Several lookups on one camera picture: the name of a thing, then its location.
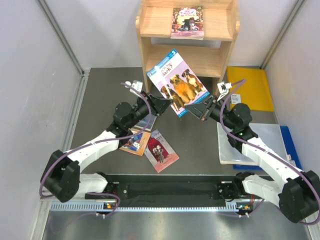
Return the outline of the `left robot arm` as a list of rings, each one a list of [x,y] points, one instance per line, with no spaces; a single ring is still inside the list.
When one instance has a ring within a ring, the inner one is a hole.
[[[51,197],[62,203],[90,192],[109,198],[114,191],[113,185],[101,174],[83,174],[83,170],[103,155],[121,148],[134,137],[132,127],[144,117],[160,116],[172,102],[142,92],[134,105],[119,103],[112,123],[100,135],[72,150],[56,150],[51,154],[40,179],[40,189],[48,190]]]

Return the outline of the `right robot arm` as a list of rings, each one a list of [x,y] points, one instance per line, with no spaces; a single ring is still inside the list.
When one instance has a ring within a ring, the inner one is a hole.
[[[270,149],[251,129],[251,110],[246,104],[238,103],[228,110],[225,102],[210,96],[185,108],[201,121],[212,118],[220,123],[229,144],[271,177],[267,180],[250,171],[238,173],[232,180],[237,197],[260,197],[274,204],[293,223],[320,211],[319,176],[291,165]]]

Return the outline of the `pink Taming of Shrew book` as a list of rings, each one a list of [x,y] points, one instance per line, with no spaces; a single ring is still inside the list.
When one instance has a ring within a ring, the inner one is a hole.
[[[202,6],[175,7],[172,13],[171,39],[203,40],[204,10]]]

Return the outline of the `dog book Why Dogs Bark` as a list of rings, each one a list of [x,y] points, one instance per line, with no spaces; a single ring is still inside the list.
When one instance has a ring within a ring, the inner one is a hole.
[[[172,100],[178,117],[187,112],[185,105],[200,103],[210,95],[175,48],[146,74],[163,97]]]

